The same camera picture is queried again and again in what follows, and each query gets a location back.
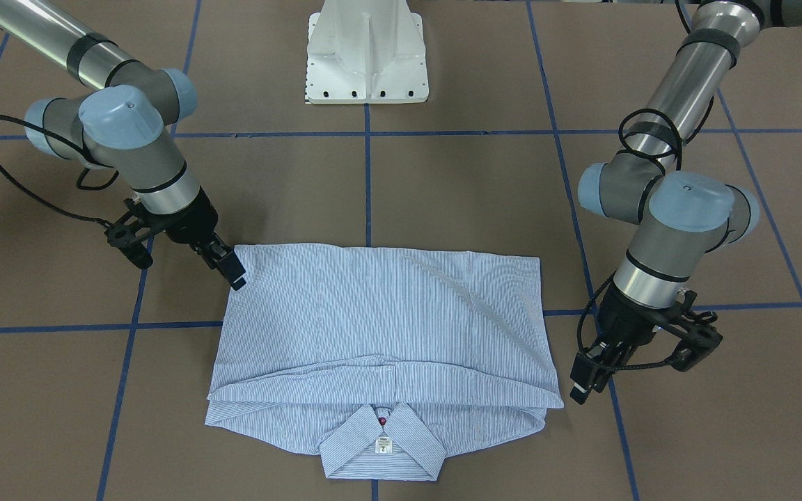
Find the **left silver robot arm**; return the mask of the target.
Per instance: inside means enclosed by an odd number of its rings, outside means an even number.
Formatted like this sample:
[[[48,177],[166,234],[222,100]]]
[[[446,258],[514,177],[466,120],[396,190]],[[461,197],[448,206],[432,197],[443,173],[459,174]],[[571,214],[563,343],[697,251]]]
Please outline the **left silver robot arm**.
[[[687,283],[702,257],[747,237],[760,203],[735,185],[685,171],[682,153],[702,127],[725,76],[766,29],[802,26],[802,1],[703,1],[665,76],[618,127],[620,149],[582,174],[577,200],[637,231],[620,266],[589,300],[597,338],[571,369],[579,405],[623,371],[685,372],[722,342],[716,314],[693,310]]]

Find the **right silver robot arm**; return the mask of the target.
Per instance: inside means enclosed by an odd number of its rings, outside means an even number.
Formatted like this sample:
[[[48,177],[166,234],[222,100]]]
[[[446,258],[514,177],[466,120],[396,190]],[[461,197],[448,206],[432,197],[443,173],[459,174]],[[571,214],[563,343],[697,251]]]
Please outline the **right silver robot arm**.
[[[189,77],[174,67],[150,69],[47,1],[0,1],[0,29],[91,91],[32,104],[19,121],[26,139],[48,155],[78,161],[84,175],[109,170],[132,190],[115,221],[65,216],[101,225],[109,246],[137,269],[152,266],[146,240],[163,232],[190,247],[232,289],[241,289],[241,260],[217,235],[219,214],[168,132],[196,111]]]

